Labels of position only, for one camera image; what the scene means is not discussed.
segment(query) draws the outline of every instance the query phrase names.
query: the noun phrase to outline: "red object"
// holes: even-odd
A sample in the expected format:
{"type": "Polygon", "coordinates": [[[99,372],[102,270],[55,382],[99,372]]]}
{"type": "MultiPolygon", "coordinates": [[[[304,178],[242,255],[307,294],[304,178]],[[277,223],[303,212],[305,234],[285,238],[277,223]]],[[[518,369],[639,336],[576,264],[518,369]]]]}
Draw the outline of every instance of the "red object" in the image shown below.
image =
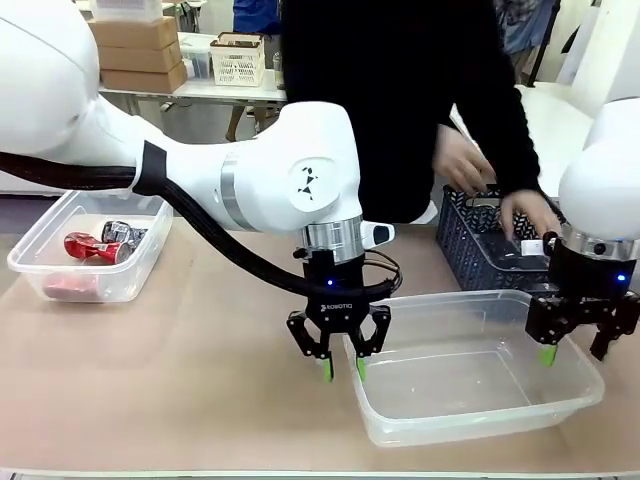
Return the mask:
{"type": "Polygon", "coordinates": [[[44,294],[63,302],[102,302],[103,292],[97,275],[52,273],[42,285],[44,294]]]}
{"type": "Polygon", "coordinates": [[[74,258],[85,260],[98,255],[111,265],[124,262],[132,252],[131,247],[126,243],[102,243],[88,233],[81,232],[67,235],[64,239],[64,248],[74,258]]]}

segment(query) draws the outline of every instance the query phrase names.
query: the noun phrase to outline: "white basket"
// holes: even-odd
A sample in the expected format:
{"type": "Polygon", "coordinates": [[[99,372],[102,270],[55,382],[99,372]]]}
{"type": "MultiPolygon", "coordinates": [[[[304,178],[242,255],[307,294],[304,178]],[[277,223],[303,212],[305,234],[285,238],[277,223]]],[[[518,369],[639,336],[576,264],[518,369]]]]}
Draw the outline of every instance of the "white basket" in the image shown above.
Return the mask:
{"type": "Polygon", "coordinates": [[[258,87],[264,76],[264,38],[259,34],[221,33],[211,44],[216,85],[258,87]],[[250,42],[250,45],[236,45],[250,42]]]}
{"type": "Polygon", "coordinates": [[[152,23],[162,18],[162,0],[91,0],[98,22],[152,23]]]}

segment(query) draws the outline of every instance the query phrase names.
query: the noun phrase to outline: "wall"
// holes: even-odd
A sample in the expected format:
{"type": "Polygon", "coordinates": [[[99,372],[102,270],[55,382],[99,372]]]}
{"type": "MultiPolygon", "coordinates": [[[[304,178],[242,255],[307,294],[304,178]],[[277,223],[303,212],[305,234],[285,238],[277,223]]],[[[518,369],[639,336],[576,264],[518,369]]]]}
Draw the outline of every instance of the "wall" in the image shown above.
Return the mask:
{"type": "Polygon", "coordinates": [[[209,0],[200,10],[200,32],[218,35],[233,30],[233,0],[209,0]]]}
{"type": "Polygon", "coordinates": [[[551,41],[540,66],[539,81],[555,82],[566,56],[560,53],[562,47],[582,22],[589,5],[591,5],[591,0],[562,0],[560,13],[551,34],[551,41]]]}
{"type": "Polygon", "coordinates": [[[612,100],[640,96],[640,0],[604,0],[571,103],[594,116],[612,100]]]}

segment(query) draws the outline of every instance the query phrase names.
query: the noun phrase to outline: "hand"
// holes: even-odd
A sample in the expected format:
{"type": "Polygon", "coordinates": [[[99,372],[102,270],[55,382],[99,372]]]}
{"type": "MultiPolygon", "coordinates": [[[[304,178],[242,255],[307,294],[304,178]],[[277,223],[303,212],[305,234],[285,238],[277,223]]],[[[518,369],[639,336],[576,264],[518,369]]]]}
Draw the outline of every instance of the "hand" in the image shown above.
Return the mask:
{"type": "Polygon", "coordinates": [[[446,177],[455,190],[468,195],[485,192],[484,178],[495,178],[491,164],[480,150],[457,130],[438,126],[438,141],[433,156],[433,171],[446,177]]]}
{"type": "Polygon", "coordinates": [[[545,198],[534,190],[518,190],[507,195],[500,206],[502,229],[507,239],[513,238],[513,213],[520,211],[529,217],[529,221],[536,227],[536,232],[542,237],[549,231],[560,233],[558,217],[549,207],[545,198]]]}

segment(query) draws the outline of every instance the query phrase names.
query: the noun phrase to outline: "box stack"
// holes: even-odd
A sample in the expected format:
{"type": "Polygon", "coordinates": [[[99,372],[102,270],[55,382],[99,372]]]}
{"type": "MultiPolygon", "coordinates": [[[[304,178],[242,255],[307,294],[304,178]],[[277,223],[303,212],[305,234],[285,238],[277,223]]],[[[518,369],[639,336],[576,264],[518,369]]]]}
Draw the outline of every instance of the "box stack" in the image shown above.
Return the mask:
{"type": "Polygon", "coordinates": [[[187,80],[175,18],[152,23],[91,20],[89,26],[98,44],[105,87],[173,93],[187,80]]]}

